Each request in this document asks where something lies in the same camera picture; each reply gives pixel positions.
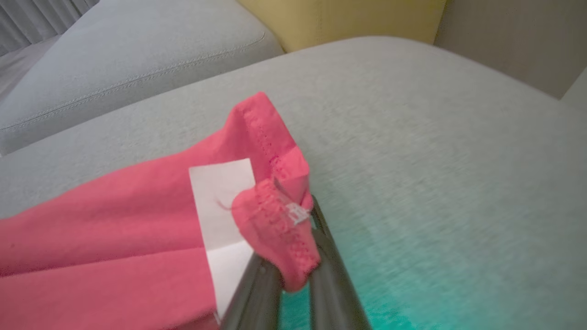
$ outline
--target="yellow upholstery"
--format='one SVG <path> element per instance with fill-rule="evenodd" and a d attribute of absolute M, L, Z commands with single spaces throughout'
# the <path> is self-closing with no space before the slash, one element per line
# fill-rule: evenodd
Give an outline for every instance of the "yellow upholstery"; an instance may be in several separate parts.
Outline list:
<path fill-rule="evenodd" d="M 287 52 L 365 35 L 433 43 L 446 0 L 238 0 Z"/>

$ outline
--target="curtain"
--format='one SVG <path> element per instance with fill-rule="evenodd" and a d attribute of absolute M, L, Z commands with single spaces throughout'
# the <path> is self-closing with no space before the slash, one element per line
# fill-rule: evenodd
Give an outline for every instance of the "curtain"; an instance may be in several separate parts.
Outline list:
<path fill-rule="evenodd" d="M 99 0 L 0 0 L 0 56 L 60 35 Z"/>

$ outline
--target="pink garment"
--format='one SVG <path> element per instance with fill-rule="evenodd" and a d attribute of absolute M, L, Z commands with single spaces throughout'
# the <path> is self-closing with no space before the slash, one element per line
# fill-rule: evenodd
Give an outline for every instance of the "pink garment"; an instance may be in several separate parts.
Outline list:
<path fill-rule="evenodd" d="M 188 169 L 251 159 L 233 202 L 242 235 L 301 288 L 319 262 L 309 168 L 263 93 L 186 151 L 90 181 L 0 220 L 0 328 L 213 329 L 214 288 Z"/>

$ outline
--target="gray cushion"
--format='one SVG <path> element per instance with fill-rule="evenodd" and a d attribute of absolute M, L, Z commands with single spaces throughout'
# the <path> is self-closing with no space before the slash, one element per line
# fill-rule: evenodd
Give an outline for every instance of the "gray cushion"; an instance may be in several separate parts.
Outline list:
<path fill-rule="evenodd" d="M 0 154 L 280 54 L 235 0 L 102 0 L 0 103 Z"/>
<path fill-rule="evenodd" d="M 587 114 L 402 39 L 280 56 L 18 150 L 0 158 L 0 217 L 184 150 L 260 90 L 375 328 L 587 328 Z"/>

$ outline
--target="clothing care label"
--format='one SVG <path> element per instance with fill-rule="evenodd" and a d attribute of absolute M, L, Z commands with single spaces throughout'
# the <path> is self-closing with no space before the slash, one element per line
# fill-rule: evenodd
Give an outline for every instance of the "clothing care label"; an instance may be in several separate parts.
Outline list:
<path fill-rule="evenodd" d="M 191 167 L 190 181 L 222 318 L 253 254 L 232 217 L 232 201 L 255 186 L 255 176 L 250 159 L 242 159 Z"/>

